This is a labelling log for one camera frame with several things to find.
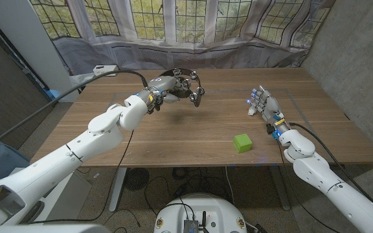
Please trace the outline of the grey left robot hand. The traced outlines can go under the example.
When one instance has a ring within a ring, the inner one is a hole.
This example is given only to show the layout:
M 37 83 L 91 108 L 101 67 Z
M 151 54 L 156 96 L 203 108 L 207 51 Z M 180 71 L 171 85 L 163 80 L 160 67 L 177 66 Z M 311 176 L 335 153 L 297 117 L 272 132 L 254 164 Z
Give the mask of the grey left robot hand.
M 148 90 L 161 96 L 163 101 L 169 104 L 187 98 L 190 94 L 190 89 L 173 76 L 159 76 L 152 79 L 148 83 Z

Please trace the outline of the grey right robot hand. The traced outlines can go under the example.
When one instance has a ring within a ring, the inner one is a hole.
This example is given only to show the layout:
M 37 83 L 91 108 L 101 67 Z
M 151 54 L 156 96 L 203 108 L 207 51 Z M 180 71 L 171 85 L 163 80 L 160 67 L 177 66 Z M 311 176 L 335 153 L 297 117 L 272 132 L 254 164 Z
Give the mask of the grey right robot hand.
M 250 105 L 248 115 L 260 113 L 267 123 L 274 123 L 284 118 L 276 98 L 262 85 L 258 89 L 253 89 L 247 103 Z

